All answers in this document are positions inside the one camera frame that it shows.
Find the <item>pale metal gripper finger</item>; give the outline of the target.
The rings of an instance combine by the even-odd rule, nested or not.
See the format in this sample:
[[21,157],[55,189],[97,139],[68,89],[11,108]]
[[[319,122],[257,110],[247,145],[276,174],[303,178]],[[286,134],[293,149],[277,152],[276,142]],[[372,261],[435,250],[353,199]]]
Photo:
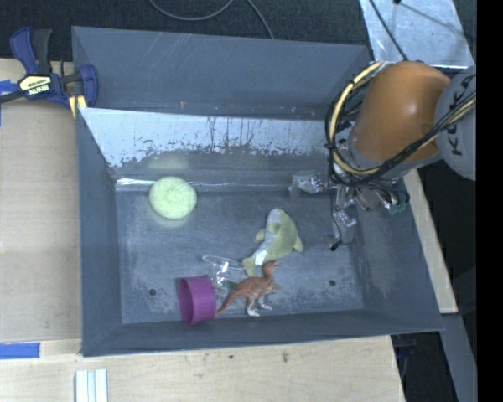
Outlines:
[[350,244],[355,235],[356,219],[350,214],[354,205],[353,189],[338,187],[334,201],[332,217],[334,220],[335,241],[338,244]]
[[319,194],[328,191],[326,183],[316,173],[297,173],[292,176],[290,198],[298,198],[301,193]]

